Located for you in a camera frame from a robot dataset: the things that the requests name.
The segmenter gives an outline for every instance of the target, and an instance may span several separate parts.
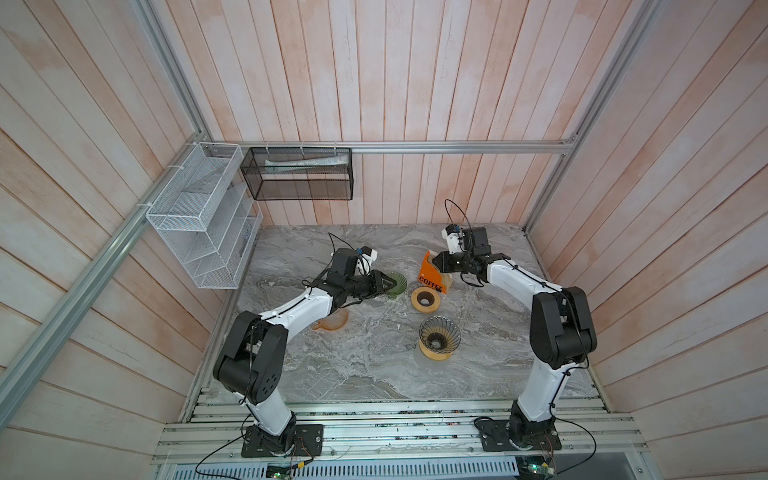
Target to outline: robotic arm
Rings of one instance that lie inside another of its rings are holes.
[[[518,449],[538,446],[543,435],[554,431],[550,405],[560,397],[568,370],[598,346],[587,296],[580,288],[563,288],[535,276],[503,253],[492,253],[484,227],[448,225],[442,237],[449,249],[433,260],[438,270],[474,274],[476,286],[498,286],[531,311],[536,358],[525,390],[512,404],[508,435]]]
[[[235,319],[214,365],[214,378],[237,394],[255,418],[243,444],[243,457],[290,453],[296,440],[319,454],[296,432],[296,415],[285,405],[277,383],[283,372],[286,344],[298,332],[339,308],[386,293],[395,282],[372,270],[377,253],[369,247],[339,248],[328,267],[293,300],[259,314],[242,312]],[[347,303],[352,297],[356,301]],[[322,438],[318,432],[304,436]]]

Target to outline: marble countertop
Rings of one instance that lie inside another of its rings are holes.
[[[519,228],[487,225],[494,252],[540,273]],[[260,231],[243,281],[236,312],[261,312],[303,291],[328,262],[334,233],[354,247],[379,251],[374,268],[400,272],[409,281],[404,294],[351,306],[348,323],[336,331],[305,329],[286,351],[280,390],[286,402],[387,399],[516,398],[534,358],[528,344],[529,313],[497,287],[474,288],[455,275],[435,315],[457,322],[462,342],[444,361],[427,359],[418,348],[418,329],[430,315],[410,303],[427,249],[445,250],[439,225],[268,227]],[[211,388],[223,391],[215,380]],[[564,396],[596,396],[591,378],[575,370]]]

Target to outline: wood panel wall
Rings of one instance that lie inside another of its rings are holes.
[[[129,2],[0,2],[0,367],[194,129]],[[3,478],[143,478],[221,308],[147,232],[0,435]]]
[[[531,233],[665,478],[764,478],[768,2],[668,2]]]
[[[214,138],[558,140],[638,0],[154,0]],[[556,156],[366,155],[354,200],[271,201],[279,225],[522,224]],[[452,212],[454,218],[458,211]]]

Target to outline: black mesh basket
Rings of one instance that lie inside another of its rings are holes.
[[[252,147],[240,169],[254,200],[352,200],[349,148]]]

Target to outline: black mounting plate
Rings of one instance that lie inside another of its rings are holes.
[[[517,448],[509,440],[509,420],[479,420],[482,422],[482,428],[485,431],[480,433],[480,443],[482,443],[483,452],[518,452],[521,449]],[[552,444],[552,450],[560,450],[563,445],[560,443],[560,436],[554,431],[554,435],[540,435],[533,438],[534,448],[531,450],[539,450],[536,445],[541,446],[541,450],[549,450],[550,443]]]
[[[306,452],[312,457],[319,457],[323,452],[323,426],[322,425],[296,425],[293,434],[294,455],[306,456]],[[276,437],[260,429],[257,425],[251,425],[246,429],[243,441],[243,450],[240,453],[243,458],[274,458],[272,453],[276,448]]]

